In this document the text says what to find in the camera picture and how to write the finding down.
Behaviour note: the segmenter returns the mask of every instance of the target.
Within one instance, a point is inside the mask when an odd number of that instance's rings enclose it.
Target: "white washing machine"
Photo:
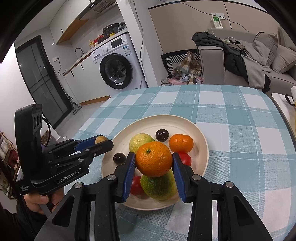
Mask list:
[[[123,34],[91,53],[108,95],[146,88],[145,77],[129,34]]]

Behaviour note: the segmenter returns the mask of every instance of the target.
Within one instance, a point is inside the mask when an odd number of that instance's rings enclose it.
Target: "sofa armrest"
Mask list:
[[[225,67],[223,49],[215,46],[199,46],[202,76],[206,85],[224,85]]]
[[[290,68],[287,73],[296,80],[296,65],[294,65],[292,68]]]

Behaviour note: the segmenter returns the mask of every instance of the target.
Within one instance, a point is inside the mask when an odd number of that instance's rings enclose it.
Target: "black round fruit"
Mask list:
[[[113,156],[113,161],[118,165],[123,164],[126,161],[126,156],[123,153],[116,153]]]
[[[166,141],[169,136],[170,136],[170,134],[165,129],[160,129],[155,134],[156,139],[160,142]]]

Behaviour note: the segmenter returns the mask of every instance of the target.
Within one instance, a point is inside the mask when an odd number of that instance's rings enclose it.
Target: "silver screw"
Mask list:
[[[75,188],[81,188],[82,187],[82,183],[81,182],[75,183],[74,184],[74,187]]]
[[[192,175],[192,179],[198,181],[201,179],[201,176],[198,174],[194,174],[194,175]]]
[[[111,174],[111,175],[109,175],[109,176],[107,177],[107,179],[108,179],[109,181],[112,181],[112,180],[114,180],[115,178],[116,178],[116,176],[113,175],[113,174]]]
[[[226,185],[228,188],[233,188],[233,183],[232,183],[232,182],[226,182],[225,185]]]

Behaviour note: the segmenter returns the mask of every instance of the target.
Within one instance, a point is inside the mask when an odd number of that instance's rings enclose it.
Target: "plaid cloth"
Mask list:
[[[192,52],[187,52],[185,59],[173,70],[175,74],[185,73],[189,76],[189,83],[196,83],[202,69]]]
[[[141,118],[172,114],[196,123],[209,146],[204,177],[232,181],[257,212],[274,240],[296,222],[296,153],[272,101],[256,89],[227,85],[175,85],[125,91],[107,100],[80,128],[75,139],[103,134],[112,139]],[[80,179],[101,179],[103,156]],[[178,202],[157,211],[116,206],[122,241],[187,240],[192,204]],[[217,240],[213,202],[213,240]]]

